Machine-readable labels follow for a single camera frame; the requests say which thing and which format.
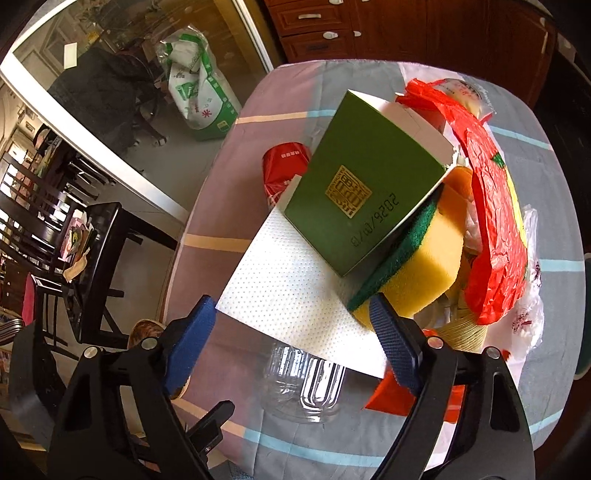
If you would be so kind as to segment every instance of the paper towel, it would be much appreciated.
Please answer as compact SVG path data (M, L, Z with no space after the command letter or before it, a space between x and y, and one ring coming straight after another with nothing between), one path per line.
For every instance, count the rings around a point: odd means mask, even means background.
M363 275L339 277L283 215L297 182L256 234L217 309L312 355L383 378L378 338L345 307Z

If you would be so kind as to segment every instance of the wall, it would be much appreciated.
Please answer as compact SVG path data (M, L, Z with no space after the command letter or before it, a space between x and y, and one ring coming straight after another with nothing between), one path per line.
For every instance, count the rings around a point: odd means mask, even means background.
M3 152L7 146L8 140L12 136L17 126L18 115L24 108L24 104L7 85L2 82L0 87L0 152Z

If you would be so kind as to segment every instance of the tablecloth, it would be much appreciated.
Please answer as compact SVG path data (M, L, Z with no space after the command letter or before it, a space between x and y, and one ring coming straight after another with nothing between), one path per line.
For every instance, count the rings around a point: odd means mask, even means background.
M318 145L347 89L384 99L425 81L458 74L408 63L313 61L282 66L255 89L228 133L199 193L177 252L165 319L185 316L202 294L219 298L269 210L263 154L283 142ZM502 150L521 205L539 211L538 254L545 310L542 343L519 382L534 448L550 434L566 402L580 349L584 315L583 248L570 191L552 146L532 111L507 90L464 77L486 92L489 128ZM327 424L297 424L264 413L262 371L272 339L218 314L179 416L194 423L218 401L236 404L221 452L257 480L370 478L403 418L363 406L378 379L347 371L341 411Z

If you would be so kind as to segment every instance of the green and white bag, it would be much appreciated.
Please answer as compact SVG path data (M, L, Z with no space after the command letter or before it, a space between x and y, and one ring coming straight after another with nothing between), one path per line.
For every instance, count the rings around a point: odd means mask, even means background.
M225 137L242 107L205 36L189 25L160 42L157 53L170 94L197 139Z

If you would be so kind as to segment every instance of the screw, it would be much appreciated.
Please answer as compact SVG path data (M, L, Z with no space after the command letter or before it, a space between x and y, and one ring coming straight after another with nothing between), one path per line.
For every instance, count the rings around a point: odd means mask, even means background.
M158 345L158 340L154 337L148 337L142 340L142 348L144 350L151 350L152 348L156 347L156 345Z
M443 340L441 340L439 337L429 337L427 339L427 344L431 348L439 350L443 346Z
M486 349L486 354L489 357L494 358L495 360L501 356L501 352L499 351L499 349L493 346L490 346Z
M84 350L84 356L86 358L93 358L97 353L99 353L99 349L95 346L90 346Z

